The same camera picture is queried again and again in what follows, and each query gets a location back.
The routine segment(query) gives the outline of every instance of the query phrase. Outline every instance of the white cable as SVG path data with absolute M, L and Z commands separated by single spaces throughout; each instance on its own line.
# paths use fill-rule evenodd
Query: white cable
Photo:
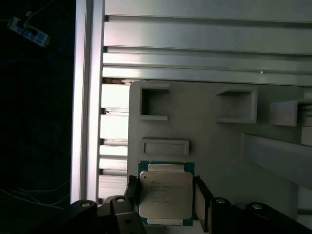
M 54 0 L 51 0 L 48 4 L 46 4 L 45 6 L 43 6 L 42 8 L 40 8 L 38 11 L 35 11 L 34 13 L 31 13 L 31 15 L 28 17 L 28 19 L 25 21 L 23 27 L 24 29 L 27 28 L 29 20 L 37 13 L 39 13 L 40 11 L 44 10 L 45 8 L 47 8 Z
M 20 197 L 18 197 L 18 196 L 14 196 L 14 195 L 12 195 L 12 194 L 6 192 L 5 190 L 0 190 L 0 191 L 3 192 L 3 193 L 5 193 L 5 194 L 7 194 L 7 195 L 9 195 L 9 196 L 11 196 L 11 197 L 13 197 L 13 198 L 16 198 L 16 199 L 22 200 L 22 201 L 26 201 L 26 202 L 28 202 L 28 203 L 32 203 L 32 204 L 36 204 L 36 205 L 40 205 L 40 206 L 47 206 L 47 207 L 52 207 L 52 208 L 64 210 L 64 209 L 61 208 L 61 207 L 52 206 L 52 205 L 47 205 L 47 204 L 42 204 L 42 203 L 37 203 L 37 202 L 33 202 L 33 201 L 26 200 L 26 199 L 24 199 L 24 198 L 20 198 Z
M 43 192 L 54 192 L 55 190 L 59 189 L 60 187 L 62 187 L 63 185 L 67 184 L 70 180 L 62 183 L 61 185 L 59 185 L 58 187 L 56 187 L 55 189 L 51 189 L 51 190 L 25 190 L 25 189 L 21 189 L 21 188 L 17 188 L 18 190 L 21 190 L 22 192 L 26 192 L 26 193 L 43 193 Z
M 19 192 L 19 191 L 15 191 L 13 189 L 11 189 L 11 191 L 15 192 L 15 193 L 18 193 L 18 194 L 23 194 L 23 195 L 26 195 L 26 196 L 29 196 L 31 197 L 34 201 L 38 202 L 38 203 L 41 203 L 40 201 L 38 201 L 37 199 L 35 199 L 33 196 L 29 195 L 29 194 L 25 194 L 25 193 L 22 193 L 22 192 Z
M 22 193 L 22 192 L 19 192 L 19 191 L 15 191 L 15 190 L 12 190 L 12 189 L 11 189 L 11 191 L 13 191 L 13 192 L 15 192 L 15 193 L 18 193 L 18 194 L 22 194 L 22 195 L 29 196 L 29 197 L 31 197 L 34 201 L 36 201 L 36 202 L 38 202 L 38 203 L 40 203 L 40 204 L 51 205 L 51 206 L 61 203 L 63 200 L 65 200 L 65 199 L 70 195 L 70 194 L 67 194 L 65 197 L 63 197 L 63 198 L 62 198 L 60 201 L 58 201 L 58 202 L 51 203 L 51 204 L 46 204 L 46 203 L 43 203 L 43 202 L 41 202 L 41 201 L 38 201 L 37 199 L 35 199 L 33 196 L 31 196 L 31 195 L 29 195 L 29 194 L 25 194 L 25 193 Z

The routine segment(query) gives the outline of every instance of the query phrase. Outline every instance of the metal frame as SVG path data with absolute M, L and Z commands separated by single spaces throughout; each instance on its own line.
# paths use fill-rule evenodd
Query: metal frame
M 104 6 L 102 0 L 76 5 L 71 203 L 98 197 Z
M 76 2 L 75 70 L 72 122 L 71 203 L 85 199 L 89 59 L 92 1 Z
M 287 3 L 264 0 L 261 6 L 247 0 L 238 2 L 239 4 L 228 0 L 218 3 L 212 0 L 77 1 L 71 203 L 79 199 L 97 201 L 99 132 L 104 131 L 100 126 L 100 108 L 103 98 L 107 97 L 103 97 L 101 93 L 102 77 L 312 86 L 312 62 L 307 56 L 301 57 L 302 54 L 312 53 L 312 50 L 306 37 L 296 34 L 299 32 L 309 35 L 309 27 L 283 27 L 285 22 L 299 23 L 301 26 L 311 23 L 311 4 L 305 0 L 287 0 Z M 190 4 L 194 9 L 191 12 L 187 10 Z M 223 4 L 234 6 L 227 7 L 228 11 L 225 11 Z M 264 14 L 266 7 L 270 10 Z M 192 32 L 200 32 L 204 36 L 208 33 L 202 30 L 206 26 L 217 29 L 216 35 L 222 29 L 222 34 L 226 35 L 223 37 L 223 45 L 228 51 L 219 46 L 220 41 L 215 39 L 215 34 L 209 37 L 214 44 L 206 45 L 206 40 L 198 35 L 196 40 L 201 42 L 200 46 L 198 43 L 175 44 L 182 37 L 181 34 L 177 34 L 177 37 L 172 29 L 177 26 L 189 35 L 190 25 L 196 26 Z M 242 44 L 236 52 L 231 51 L 227 44 L 232 43 L 232 39 L 227 37 L 227 30 L 234 30 L 231 25 L 238 35 L 245 36 L 250 47 Z M 150 26 L 159 27 L 157 35 Z M 266 47 L 269 45 L 263 44 L 260 51 L 256 50 L 259 54 L 250 54 L 251 49 L 258 49 L 254 43 L 263 41 L 258 38 L 270 38 L 271 34 L 265 29 L 271 27 L 274 30 L 282 28 L 282 32 L 288 35 L 286 44 L 282 44 L 281 49 L 280 42 L 284 39 L 277 35 L 281 40 L 275 39 L 274 46 Z M 258 29 L 262 30 L 260 36 L 249 41 L 250 33 L 258 33 Z M 170 38 L 175 40 L 164 40 L 165 35 L 161 33 L 166 32 L 171 33 Z M 293 33 L 294 38 L 303 42 L 298 43 L 300 50 L 296 46 L 289 46 L 293 46 L 290 39 Z M 108 53 L 104 54 L 103 59 L 104 46 Z

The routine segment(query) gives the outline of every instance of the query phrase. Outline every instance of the cable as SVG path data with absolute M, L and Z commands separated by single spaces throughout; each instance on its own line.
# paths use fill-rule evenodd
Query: cable
M 25 190 L 25 189 L 21 189 L 21 188 L 17 188 L 18 190 L 21 190 L 22 192 L 26 192 L 26 193 L 41 193 L 41 192 L 54 192 L 55 190 L 59 189 L 60 187 L 62 187 L 63 185 L 67 184 L 70 180 L 62 183 L 61 185 L 59 185 L 58 187 L 56 187 L 55 189 L 51 189 L 51 190 Z
M 47 204 L 42 204 L 42 203 L 36 203 L 36 202 L 33 202 L 33 201 L 26 200 L 26 199 L 24 199 L 24 198 L 20 198 L 20 197 L 18 197 L 18 196 L 14 196 L 14 195 L 12 195 L 12 194 L 6 192 L 5 190 L 0 190 L 0 191 L 3 192 L 3 193 L 5 193 L 5 194 L 7 194 L 8 196 L 11 196 L 11 197 L 16 198 L 16 199 L 18 199 L 18 200 L 26 201 L 26 202 L 28 202 L 28 203 L 32 203 L 32 204 L 36 204 L 36 205 L 40 205 L 40 206 L 47 206 L 47 207 L 52 207 L 52 208 L 64 210 L 64 208 L 61 208 L 61 207 L 57 207 L 57 206 L 53 206 L 53 205 L 47 205 Z
M 27 20 L 24 22 L 23 27 L 24 29 L 27 28 L 29 20 L 37 13 L 39 13 L 40 11 L 44 10 L 45 8 L 47 8 L 54 0 L 51 0 L 50 2 L 48 2 L 45 6 L 43 6 L 42 8 L 40 8 L 38 11 L 35 11 L 33 13 L 30 14 L 30 16 L 27 18 Z
M 66 195 L 65 197 L 63 197 L 60 201 L 57 201 L 57 202 L 55 202 L 55 203 L 46 204 L 46 203 L 42 203 L 41 201 L 38 201 L 37 199 L 35 199 L 33 196 L 31 196 L 31 195 L 29 195 L 29 194 L 25 194 L 25 193 L 22 193 L 22 192 L 19 192 L 19 191 L 15 191 L 15 190 L 11 190 L 11 191 L 13 191 L 13 192 L 15 192 L 15 193 L 18 193 L 18 194 L 22 194 L 22 195 L 29 196 L 29 197 L 31 197 L 34 201 L 36 201 L 36 202 L 38 202 L 38 203 L 40 203 L 40 204 L 51 205 L 51 206 L 61 203 L 63 200 L 65 200 L 65 198 L 67 198 L 67 197 L 70 195 L 70 194 L 67 194 L 67 195 Z
M 13 62 L 21 62 L 21 61 L 37 61 L 37 60 L 43 60 L 43 59 L 50 59 L 52 58 L 53 56 L 55 56 L 57 53 L 61 52 L 62 49 L 64 48 L 64 46 L 66 45 L 66 43 L 68 42 L 70 36 L 72 35 L 72 32 L 69 33 L 69 35 L 66 37 L 66 39 L 64 40 L 63 44 L 54 52 L 54 53 L 51 53 L 49 54 L 48 56 L 46 57 L 43 57 L 43 58 L 17 58 L 17 59 L 12 59 L 12 60 L 9 60 L 7 62 L 3 62 L 3 63 L 0 63 L 0 66 L 5 66 L 5 65 L 8 65 L 10 63 L 13 63 Z
M 22 194 L 22 195 L 26 195 L 26 196 L 29 196 L 31 197 L 34 201 L 38 202 L 38 203 L 41 203 L 40 201 L 38 201 L 37 199 L 35 199 L 33 196 L 29 195 L 29 194 L 25 194 L 25 193 L 22 193 L 22 192 L 19 192 L 19 191 L 15 191 L 13 189 L 11 189 L 11 191 L 15 192 L 15 193 L 18 193 L 18 194 Z

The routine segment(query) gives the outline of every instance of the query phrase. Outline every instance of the dark background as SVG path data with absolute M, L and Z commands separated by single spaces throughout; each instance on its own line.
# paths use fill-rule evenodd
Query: dark background
M 51 37 L 46 48 L 7 28 L 12 16 L 21 18 L 49 2 L 29 21 Z M 20 198 L 36 202 L 32 195 L 45 204 L 62 200 L 55 204 L 61 208 L 69 204 L 75 7 L 74 0 L 0 3 L 0 233 L 25 233 L 59 211 Z

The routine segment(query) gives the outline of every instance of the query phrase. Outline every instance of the screw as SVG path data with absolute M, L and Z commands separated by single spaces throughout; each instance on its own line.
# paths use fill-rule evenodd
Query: screw
M 217 203 L 225 203 L 225 200 L 223 200 L 221 198 L 218 198 L 216 201 L 217 201 Z
M 256 209 L 256 210 L 261 210 L 262 206 L 260 206 L 259 204 L 254 204 L 253 208 Z
M 81 206 L 82 207 L 88 207 L 88 206 L 90 206 L 90 204 L 89 203 L 83 203 Z

